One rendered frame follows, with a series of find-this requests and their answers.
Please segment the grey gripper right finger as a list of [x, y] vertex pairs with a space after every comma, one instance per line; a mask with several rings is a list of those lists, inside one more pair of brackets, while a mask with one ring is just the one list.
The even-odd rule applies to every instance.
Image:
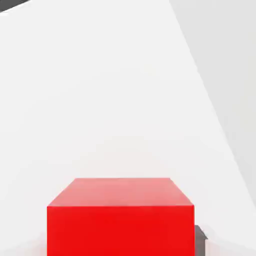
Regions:
[[195, 225], [195, 256], [222, 256], [220, 245], [208, 238], [199, 225]]

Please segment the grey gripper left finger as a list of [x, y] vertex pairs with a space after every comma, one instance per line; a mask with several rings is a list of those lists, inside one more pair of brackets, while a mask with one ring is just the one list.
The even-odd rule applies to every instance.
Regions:
[[42, 233], [35, 242], [35, 256], [47, 256], [47, 235]]

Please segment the small red cube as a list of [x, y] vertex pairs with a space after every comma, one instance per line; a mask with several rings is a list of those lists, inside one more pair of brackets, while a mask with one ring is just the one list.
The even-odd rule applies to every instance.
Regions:
[[169, 178], [77, 178], [47, 206], [47, 256], [195, 256], [195, 207]]

